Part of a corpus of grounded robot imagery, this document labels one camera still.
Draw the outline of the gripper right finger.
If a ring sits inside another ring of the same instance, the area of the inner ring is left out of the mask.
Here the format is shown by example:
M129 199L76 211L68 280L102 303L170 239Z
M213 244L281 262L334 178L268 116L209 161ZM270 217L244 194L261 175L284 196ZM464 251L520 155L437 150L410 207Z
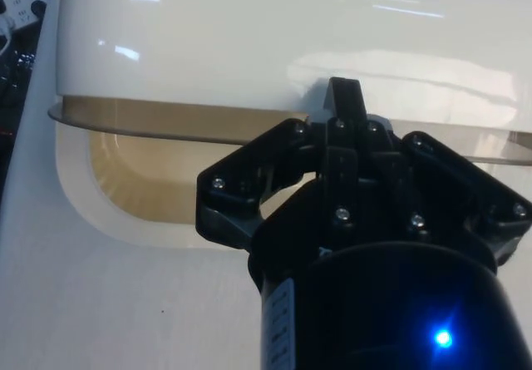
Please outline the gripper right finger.
M418 240L488 249L496 263L513 255L531 228L530 201L432 136L398 138L370 120L357 80L346 81L346 122L404 230Z

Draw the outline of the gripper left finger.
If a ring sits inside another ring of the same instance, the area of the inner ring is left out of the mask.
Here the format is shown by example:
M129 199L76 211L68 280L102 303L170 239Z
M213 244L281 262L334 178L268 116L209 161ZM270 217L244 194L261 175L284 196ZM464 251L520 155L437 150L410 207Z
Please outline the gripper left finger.
M310 244L355 225L359 82L330 78L324 104L326 121L289 118L198 175L203 238L235 249Z

